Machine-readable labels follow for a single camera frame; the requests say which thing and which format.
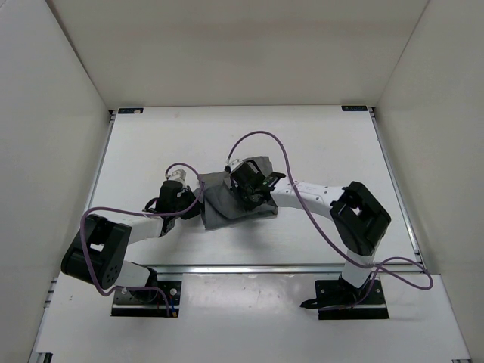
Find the grey pleated skirt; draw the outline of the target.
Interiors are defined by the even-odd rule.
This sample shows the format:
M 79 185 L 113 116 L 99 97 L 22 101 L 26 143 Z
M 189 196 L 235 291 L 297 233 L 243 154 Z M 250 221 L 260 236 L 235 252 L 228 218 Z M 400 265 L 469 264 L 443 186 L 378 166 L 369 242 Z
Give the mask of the grey pleated skirt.
M 278 181 L 285 178 L 286 175 L 275 172 L 269 158 L 266 156 L 247 158 L 245 160 L 248 159 L 254 159 L 266 175 L 262 186 L 271 196 Z M 278 214 L 278 206 L 272 196 L 268 203 L 264 203 L 252 211 L 244 210 L 230 190 L 230 180 L 225 170 L 201 174 L 198 191 L 202 193 L 203 209 L 201 217 L 207 230 L 226 227 L 243 220 L 272 217 Z

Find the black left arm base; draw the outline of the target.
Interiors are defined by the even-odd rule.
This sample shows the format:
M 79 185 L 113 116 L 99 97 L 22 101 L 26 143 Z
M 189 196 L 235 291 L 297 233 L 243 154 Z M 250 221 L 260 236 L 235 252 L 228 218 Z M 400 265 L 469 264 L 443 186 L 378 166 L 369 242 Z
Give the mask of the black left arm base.
M 157 277 L 157 291 L 121 292 L 113 295 L 110 315 L 130 318 L 177 318 L 180 315 L 182 277 Z

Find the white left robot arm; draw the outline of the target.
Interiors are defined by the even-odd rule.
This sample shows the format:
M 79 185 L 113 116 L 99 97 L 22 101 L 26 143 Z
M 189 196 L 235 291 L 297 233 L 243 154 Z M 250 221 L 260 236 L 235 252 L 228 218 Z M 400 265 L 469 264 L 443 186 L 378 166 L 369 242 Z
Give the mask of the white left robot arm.
M 132 244 L 167 235 L 179 219 L 200 215 L 203 192 L 192 191 L 180 177 L 169 177 L 140 213 L 108 207 L 86 211 L 60 270 L 95 286 L 103 296 L 127 290 L 142 303 L 165 299 L 156 271 L 126 261 L 126 251 Z

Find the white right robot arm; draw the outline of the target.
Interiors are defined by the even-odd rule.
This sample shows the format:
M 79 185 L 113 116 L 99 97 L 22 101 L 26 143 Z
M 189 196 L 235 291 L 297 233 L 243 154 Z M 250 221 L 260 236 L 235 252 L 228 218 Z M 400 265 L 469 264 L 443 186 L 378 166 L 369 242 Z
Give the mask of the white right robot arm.
M 371 265 L 391 217 L 364 184 L 330 187 L 295 181 L 284 173 L 263 172 L 254 159 L 236 160 L 225 171 L 231 192 L 246 210 L 274 202 L 279 208 L 301 209 L 332 221 L 347 249 L 340 296 L 356 303 L 366 294 Z

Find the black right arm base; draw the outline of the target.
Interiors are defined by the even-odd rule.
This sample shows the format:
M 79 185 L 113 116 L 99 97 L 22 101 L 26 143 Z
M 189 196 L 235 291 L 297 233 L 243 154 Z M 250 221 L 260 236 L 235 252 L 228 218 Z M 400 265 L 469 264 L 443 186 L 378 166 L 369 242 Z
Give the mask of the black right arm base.
M 315 298 L 299 305 L 303 309 L 318 311 L 323 320 L 380 320 L 389 319 L 389 312 L 380 280 L 368 278 L 360 288 L 353 287 L 342 278 L 316 280 Z

